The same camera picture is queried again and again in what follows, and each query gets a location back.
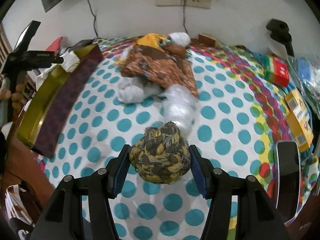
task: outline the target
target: brown patterned cloth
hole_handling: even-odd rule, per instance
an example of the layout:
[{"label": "brown patterned cloth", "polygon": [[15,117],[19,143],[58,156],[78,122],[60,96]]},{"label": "brown patterned cloth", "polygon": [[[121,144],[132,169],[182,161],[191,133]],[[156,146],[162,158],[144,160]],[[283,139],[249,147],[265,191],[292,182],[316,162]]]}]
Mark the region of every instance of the brown patterned cloth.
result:
[{"label": "brown patterned cloth", "polygon": [[150,46],[134,45],[120,72],[125,77],[145,77],[164,88],[179,84],[187,87],[193,96],[198,97],[190,63]]}]

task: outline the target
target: colorful pattern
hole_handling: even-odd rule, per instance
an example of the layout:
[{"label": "colorful pattern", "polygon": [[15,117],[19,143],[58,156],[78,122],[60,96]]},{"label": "colorful pattern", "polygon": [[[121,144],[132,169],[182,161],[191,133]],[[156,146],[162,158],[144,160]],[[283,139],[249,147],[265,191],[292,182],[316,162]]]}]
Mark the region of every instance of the colorful pattern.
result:
[{"label": "colorful pattern", "polygon": [[[159,126],[164,121],[163,98],[149,97],[141,104],[127,105],[116,98],[121,76],[114,61],[135,40],[98,41],[106,59],[74,105],[55,156],[51,160],[38,158],[54,186],[67,174],[88,176],[106,166],[125,143],[133,145],[146,127]],[[292,138],[284,121],[288,112],[284,93],[263,80],[262,66],[241,49],[212,49],[198,43],[193,43],[191,49],[189,60],[199,104],[189,144],[195,144],[214,167],[221,167],[232,176],[255,175],[271,196],[272,145],[279,139]],[[304,165],[301,185],[307,189],[303,199],[306,201],[319,172],[317,159]],[[199,194],[191,172],[173,185],[156,185],[143,181],[131,167],[121,194],[110,200],[110,207],[121,239],[168,236],[196,240],[204,228],[210,202]],[[83,216],[87,220],[88,214],[88,200],[83,197]],[[237,198],[233,197],[228,239],[234,239],[236,215]]]}]

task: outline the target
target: black cable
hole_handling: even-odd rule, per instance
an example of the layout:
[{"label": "black cable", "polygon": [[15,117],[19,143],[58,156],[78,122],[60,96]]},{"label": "black cable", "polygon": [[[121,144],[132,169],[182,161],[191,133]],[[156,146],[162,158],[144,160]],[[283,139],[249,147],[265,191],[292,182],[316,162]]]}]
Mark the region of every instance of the black cable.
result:
[{"label": "black cable", "polygon": [[186,33],[188,33],[187,28],[186,28],[186,2],[187,0],[183,0],[183,27]]},{"label": "black cable", "polygon": [[92,7],[91,7],[91,3],[90,3],[90,0],[87,0],[88,4],[89,4],[89,9],[90,9],[90,12],[93,16],[93,29],[94,29],[94,32],[96,34],[96,37],[99,37],[98,35],[98,31],[97,31],[97,17],[95,16],[95,14],[93,13],[92,11]]}]

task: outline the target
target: plastic bag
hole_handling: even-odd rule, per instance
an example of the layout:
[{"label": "plastic bag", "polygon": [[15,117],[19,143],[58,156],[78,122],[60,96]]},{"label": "plastic bag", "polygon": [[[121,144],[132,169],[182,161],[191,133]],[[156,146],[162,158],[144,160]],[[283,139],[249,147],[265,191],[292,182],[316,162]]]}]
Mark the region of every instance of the plastic bag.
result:
[{"label": "plastic bag", "polygon": [[320,60],[317,56],[288,57],[289,73],[301,95],[320,119]]},{"label": "plastic bag", "polygon": [[163,95],[167,98],[164,101],[165,123],[174,122],[181,134],[186,137],[191,131],[198,99],[190,93],[189,89],[177,84],[169,87]]}]

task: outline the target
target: yellow box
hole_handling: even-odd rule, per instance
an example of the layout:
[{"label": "yellow box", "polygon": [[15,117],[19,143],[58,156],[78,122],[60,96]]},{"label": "yellow box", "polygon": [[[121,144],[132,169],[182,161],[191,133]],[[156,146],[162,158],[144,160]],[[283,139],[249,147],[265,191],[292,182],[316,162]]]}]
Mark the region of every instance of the yellow box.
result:
[{"label": "yellow box", "polygon": [[297,119],[296,114],[292,111],[285,118],[289,128],[293,134],[295,141],[298,144],[300,152],[304,152],[310,148],[313,140],[313,133],[305,116],[301,120]]},{"label": "yellow box", "polygon": [[303,99],[296,88],[291,90],[289,94],[285,95],[284,99],[287,101],[290,110],[294,112],[299,122],[301,122],[303,117],[309,121],[310,116],[306,105],[304,104]]}]

